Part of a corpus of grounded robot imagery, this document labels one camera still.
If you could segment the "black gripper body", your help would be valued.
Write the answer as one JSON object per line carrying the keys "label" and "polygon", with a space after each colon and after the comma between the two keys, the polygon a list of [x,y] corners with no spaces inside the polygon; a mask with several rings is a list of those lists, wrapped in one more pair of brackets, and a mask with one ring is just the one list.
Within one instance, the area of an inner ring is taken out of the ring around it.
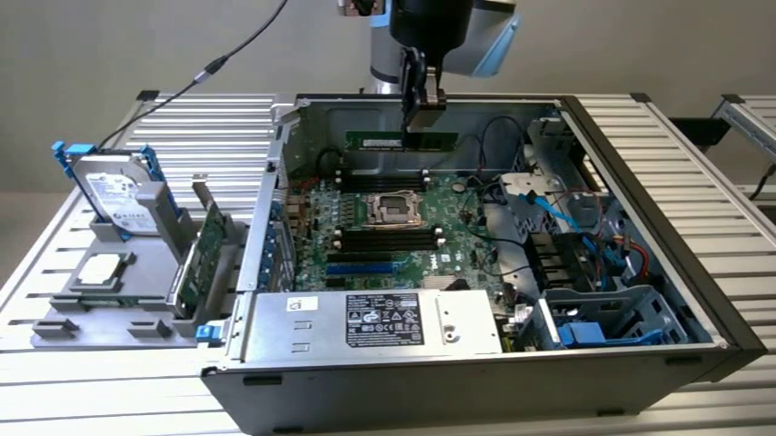
{"label": "black gripper body", "polygon": [[427,65],[440,67],[443,57],[466,41],[471,0],[396,0],[391,2],[388,32],[402,47],[400,67],[415,50]]}

